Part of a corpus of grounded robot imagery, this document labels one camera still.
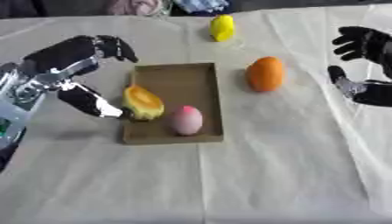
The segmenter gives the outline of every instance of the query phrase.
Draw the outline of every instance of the table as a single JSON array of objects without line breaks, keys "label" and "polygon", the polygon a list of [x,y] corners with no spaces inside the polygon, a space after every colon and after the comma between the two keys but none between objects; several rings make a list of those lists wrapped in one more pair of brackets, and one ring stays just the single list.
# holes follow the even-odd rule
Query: table
[{"label": "table", "polygon": [[[118,35],[141,64],[215,62],[223,143],[126,146],[120,123],[49,95],[0,176],[2,223],[379,223],[392,208],[389,108],[356,105],[326,67],[383,79],[365,60],[342,63],[330,41],[342,25],[387,32],[392,5],[234,14],[236,36],[214,43],[209,18],[54,17],[0,21],[0,60],[74,35]],[[283,60],[286,80],[254,94],[243,71]],[[80,78],[118,103],[130,63],[106,60]]]}]

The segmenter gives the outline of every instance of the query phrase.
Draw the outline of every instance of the fake fruit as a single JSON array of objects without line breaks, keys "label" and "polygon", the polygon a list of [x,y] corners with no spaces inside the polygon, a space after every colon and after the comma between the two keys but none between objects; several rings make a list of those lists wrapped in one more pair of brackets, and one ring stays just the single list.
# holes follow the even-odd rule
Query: fake fruit
[{"label": "fake fruit", "polygon": [[159,97],[138,85],[124,90],[122,105],[134,113],[136,120],[152,120],[165,111],[165,105]]},{"label": "fake fruit", "polygon": [[246,78],[257,92],[276,90],[283,83],[284,65],[275,57],[261,58],[248,67]]},{"label": "fake fruit", "polygon": [[211,21],[210,32],[213,38],[218,41],[230,39],[235,34],[235,22],[229,15],[221,15]]},{"label": "fake fruit", "polygon": [[172,114],[171,126],[181,136],[196,134],[203,125],[200,111],[191,106],[178,108]]}]

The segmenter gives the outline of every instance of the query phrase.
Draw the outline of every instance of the background object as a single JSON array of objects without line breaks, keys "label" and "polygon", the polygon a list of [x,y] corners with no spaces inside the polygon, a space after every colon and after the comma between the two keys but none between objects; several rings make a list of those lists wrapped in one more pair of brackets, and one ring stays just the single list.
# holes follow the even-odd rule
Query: background object
[{"label": "background object", "polygon": [[44,16],[39,3],[31,0],[0,0],[0,18],[29,18]]}]

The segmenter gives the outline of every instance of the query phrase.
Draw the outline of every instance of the robotic hand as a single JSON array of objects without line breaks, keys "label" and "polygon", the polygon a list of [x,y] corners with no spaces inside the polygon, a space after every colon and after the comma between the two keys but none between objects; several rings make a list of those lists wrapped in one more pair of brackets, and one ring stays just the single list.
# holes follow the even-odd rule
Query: robotic hand
[{"label": "robotic hand", "polygon": [[[392,79],[392,38],[377,30],[350,26],[339,28],[341,34],[332,43],[340,46],[334,52],[344,61],[364,58],[383,68]],[[380,80],[350,81],[339,66],[329,66],[331,82],[354,102],[373,106],[392,107],[392,82]]]},{"label": "robotic hand", "polygon": [[77,36],[27,55],[20,65],[0,66],[0,171],[49,91],[57,91],[60,100],[91,116],[131,117],[131,111],[110,105],[91,88],[72,80],[98,69],[99,59],[111,57],[138,61],[120,38]]}]

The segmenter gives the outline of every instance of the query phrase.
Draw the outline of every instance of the brown tray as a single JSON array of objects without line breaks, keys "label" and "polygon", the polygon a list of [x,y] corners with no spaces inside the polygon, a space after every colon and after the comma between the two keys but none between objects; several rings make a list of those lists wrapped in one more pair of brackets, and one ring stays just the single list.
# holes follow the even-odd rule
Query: brown tray
[{"label": "brown tray", "polygon": [[[214,63],[137,66],[131,78],[164,102],[164,115],[151,122],[124,122],[126,144],[182,144],[223,140],[221,105]],[[203,127],[195,136],[178,136],[168,125],[170,114],[190,105],[201,111]]]}]

